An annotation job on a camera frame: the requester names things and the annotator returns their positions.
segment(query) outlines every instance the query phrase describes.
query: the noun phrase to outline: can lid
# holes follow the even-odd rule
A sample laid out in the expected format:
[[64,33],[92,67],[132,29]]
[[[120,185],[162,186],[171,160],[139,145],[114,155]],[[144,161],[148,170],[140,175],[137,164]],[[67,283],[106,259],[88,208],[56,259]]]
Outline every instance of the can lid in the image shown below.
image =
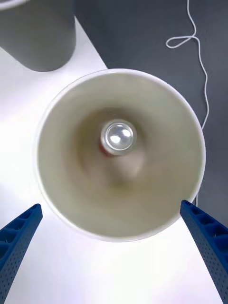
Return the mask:
[[136,129],[122,119],[111,120],[101,131],[101,144],[112,155],[123,155],[130,151],[136,141]]

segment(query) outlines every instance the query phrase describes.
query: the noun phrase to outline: gray trash can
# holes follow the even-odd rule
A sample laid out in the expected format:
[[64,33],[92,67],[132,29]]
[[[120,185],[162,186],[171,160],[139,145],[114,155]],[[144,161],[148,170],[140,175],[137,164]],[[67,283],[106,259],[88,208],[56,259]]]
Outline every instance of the gray trash can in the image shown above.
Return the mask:
[[58,69],[75,43],[73,0],[0,0],[0,46],[24,66]]

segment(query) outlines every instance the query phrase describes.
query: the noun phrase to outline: white cord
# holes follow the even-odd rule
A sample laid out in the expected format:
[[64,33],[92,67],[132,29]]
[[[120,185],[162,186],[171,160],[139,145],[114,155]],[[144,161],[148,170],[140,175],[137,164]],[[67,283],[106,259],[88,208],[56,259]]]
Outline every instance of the white cord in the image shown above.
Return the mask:
[[[171,37],[171,38],[169,38],[169,39],[166,41],[165,44],[166,44],[166,46],[167,46],[168,48],[178,48],[178,47],[180,47],[182,44],[188,42],[188,41],[191,40],[191,39],[195,39],[195,40],[197,41],[197,43],[198,43],[198,57],[199,57],[199,63],[200,63],[200,65],[201,65],[201,68],[202,68],[202,70],[203,70],[203,72],[204,72],[204,75],[205,75],[204,96],[205,96],[205,101],[206,101],[206,106],[207,106],[207,113],[206,113],[206,116],[205,116],[204,121],[203,121],[203,124],[202,124],[202,129],[203,129],[204,126],[205,126],[205,124],[206,124],[206,121],[207,121],[207,119],[208,119],[208,115],[209,115],[209,103],[208,103],[208,95],[207,95],[208,74],[207,74],[207,72],[206,72],[206,70],[205,70],[205,67],[204,67],[203,63],[202,63],[202,59],[201,59],[201,50],[200,50],[200,40],[199,40],[198,37],[196,37],[196,25],[195,25],[195,22],[194,22],[193,19],[192,19],[191,14],[190,14],[190,10],[189,10],[189,1],[190,1],[190,0],[187,0],[187,14],[188,14],[189,19],[190,19],[190,21],[191,21],[191,23],[192,23],[192,26],[193,26],[193,28],[194,28],[194,33],[193,33],[192,35],[190,35],[190,36],[188,35],[188,36]],[[170,46],[170,45],[169,45],[169,42],[170,42],[170,41],[173,41],[173,40],[180,40],[180,39],[181,39],[181,40],[184,39],[184,40],[183,40],[182,42],[178,43],[177,45],[174,45],[174,46]],[[196,196],[196,205],[198,205],[198,194],[197,194],[197,196]]]

